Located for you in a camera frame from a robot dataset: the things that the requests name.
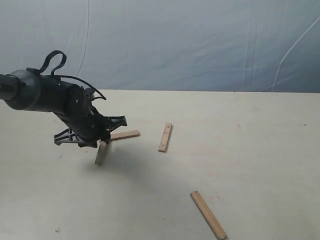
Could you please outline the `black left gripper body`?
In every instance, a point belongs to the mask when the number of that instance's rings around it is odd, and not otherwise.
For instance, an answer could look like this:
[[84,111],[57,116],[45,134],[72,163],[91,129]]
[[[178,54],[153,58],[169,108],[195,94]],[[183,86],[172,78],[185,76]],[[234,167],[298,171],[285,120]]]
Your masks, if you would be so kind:
[[106,129],[105,117],[90,101],[72,99],[55,109],[55,115],[77,134],[79,147],[96,148],[98,141],[110,142],[111,134]]

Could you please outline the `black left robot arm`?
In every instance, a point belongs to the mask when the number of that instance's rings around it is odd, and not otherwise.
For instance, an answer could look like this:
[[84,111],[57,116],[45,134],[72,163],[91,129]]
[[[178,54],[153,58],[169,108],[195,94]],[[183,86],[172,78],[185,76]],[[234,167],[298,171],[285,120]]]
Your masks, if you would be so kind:
[[97,148],[98,141],[109,143],[111,132],[127,126],[125,116],[103,116],[93,106],[93,87],[83,88],[62,81],[59,76],[44,76],[17,70],[0,76],[0,98],[12,109],[55,114],[67,129],[54,135],[54,143]]

